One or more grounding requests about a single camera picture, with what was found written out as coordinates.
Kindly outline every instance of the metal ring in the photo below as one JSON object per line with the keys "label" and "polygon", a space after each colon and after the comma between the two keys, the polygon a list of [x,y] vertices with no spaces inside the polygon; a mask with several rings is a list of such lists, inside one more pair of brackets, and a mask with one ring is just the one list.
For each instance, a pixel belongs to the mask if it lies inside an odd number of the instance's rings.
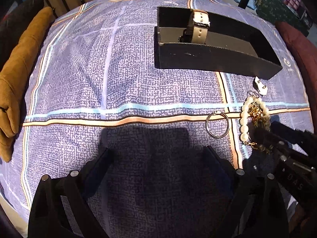
{"label": "metal ring", "polygon": [[[219,115],[223,116],[225,118],[225,120],[227,121],[227,129],[226,129],[225,133],[222,134],[221,136],[215,136],[214,134],[212,134],[210,132],[209,127],[208,127],[208,121],[209,121],[210,117],[213,116],[214,114],[219,114]],[[225,113],[216,110],[216,111],[214,111],[213,113],[211,113],[210,115],[207,116],[207,119],[205,121],[205,128],[206,128],[206,131],[209,134],[209,136],[213,137],[214,139],[221,139],[225,135],[227,135],[228,132],[229,132],[229,118],[228,118],[228,116]]]}
{"label": "metal ring", "polygon": [[255,92],[255,91],[253,91],[253,90],[249,90],[249,91],[247,92],[247,95],[248,95],[248,96],[255,96],[256,98],[259,98],[259,97],[260,97],[259,93],[258,93],[258,92]]}

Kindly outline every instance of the silver bolt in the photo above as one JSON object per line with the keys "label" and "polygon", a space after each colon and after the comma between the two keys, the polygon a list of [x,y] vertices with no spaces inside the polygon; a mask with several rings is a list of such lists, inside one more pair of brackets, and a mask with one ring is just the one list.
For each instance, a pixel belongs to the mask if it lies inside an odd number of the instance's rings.
{"label": "silver bolt", "polygon": [[281,155],[280,159],[285,162],[287,160],[287,157],[284,155]]}
{"label": "silver bolt", "polygon": [[273,175],[273,174],[271,174],[271,173],[267,174],[267,177],[268,177],[269,179],[271,179],[271,180],[273,180],[273,179],[274,179],[274,175]]}
{"label": "silver bolt", "polygon": [[77,170],[71,171],[70,176],[75,177],[79,174]]}
{"label": "silver bolt", "polygon": [[42,181],[46,181],[48,178],[49,178],[48,175],[43,175],[41,179],[42,179]]}
{"label": "silver bolt", "polygon": [[236,173],[237,173],[237,175],[239,175],[239,176],[243,176],[243,175],[245,174],[245,171],[244,171],[243,169],[238,168],[238,169],[236,170]]}

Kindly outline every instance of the patterned fabric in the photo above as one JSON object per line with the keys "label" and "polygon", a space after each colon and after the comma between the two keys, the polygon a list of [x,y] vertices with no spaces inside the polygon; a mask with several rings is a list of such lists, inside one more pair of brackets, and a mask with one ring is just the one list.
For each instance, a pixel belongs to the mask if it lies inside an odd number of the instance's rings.
{"label": "patterned fabric", "polygon": [[[253,78],[155,68],[159,6],[202,9],[262,31],[283,66],[264,81],[263,100],[281,123],[312,130],[297,65],[270,23],[220,0],[95,0],[52,25],[12,160],[0,165],[5,196],[25,220],[42,175],[66,176],[106,146],[115,162],[89,204],[110,237],[207,237],[217,226],[228,199],[203,164],[202,147],[243,167],[251,150],[239,141],[238,119]],[[216,109],[230,118],[220,140],[204,129]],[[225,121],[211,119],[221,134]]]}

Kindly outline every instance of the blue stripe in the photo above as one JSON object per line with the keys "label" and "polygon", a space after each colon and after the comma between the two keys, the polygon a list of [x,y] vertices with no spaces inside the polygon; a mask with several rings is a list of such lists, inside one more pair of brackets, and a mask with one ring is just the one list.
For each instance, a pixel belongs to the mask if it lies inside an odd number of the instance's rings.
{"label": "blue stripe", "polygon": [[[70,109],[59,109],[43,114],[34,114],[31,116],[26,116],[25,119],[32,118],[46,118],[50,115],[56,114],[71,114],[71,113],[89,113],[89,114],[116,114],[121,113],[126,109],[140,109],[145,111],[161,111],[161,110],[171,110],[178,108],[187,108],[187,109],[218,109],[224,107],[235,107],[239,108],[243,103],[231,103],[231,104],[187,104],[187,103],[178,103],[178,104],[166,104],[166,105],[141,105],[136,103],[127,103],[118,108],[113,109],[101,109],[101,108],[70,108]],[[286,107],[308,107],[306,103],[284,103],[284,102],[268,102],[267,106],[286,106]]]}

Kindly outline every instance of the pearl bracelet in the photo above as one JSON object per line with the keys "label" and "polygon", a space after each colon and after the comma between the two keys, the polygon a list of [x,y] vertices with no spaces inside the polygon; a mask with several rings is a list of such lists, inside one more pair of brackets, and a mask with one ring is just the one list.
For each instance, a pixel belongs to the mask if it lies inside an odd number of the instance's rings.
{"label": "pearl bracelet", "polygon": [[246,142],[249,139],[248,131],[248,117],[252,117],[252,122],[257,127],[258,122],[262,121],[264,127],[269,129],[270,126],[270,115],[269,109],[266,107],[265,102],[262,101],[260,97],[249,96],[247,97],[245,103],[241,107],[241,119],[240,119],[240,140]]}

